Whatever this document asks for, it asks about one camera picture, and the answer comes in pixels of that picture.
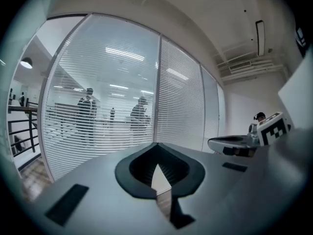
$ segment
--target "floor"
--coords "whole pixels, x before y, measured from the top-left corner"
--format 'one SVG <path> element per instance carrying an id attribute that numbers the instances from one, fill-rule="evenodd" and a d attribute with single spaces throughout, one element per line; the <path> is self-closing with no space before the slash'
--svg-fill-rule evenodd
<path id="1" fill-rule="evenodd" d="M 33 202 L 47 186 L 52 184 L 42 157 L 22 169 L 20 174 L 23 182 L 23 197 L 28 202 Z"/>

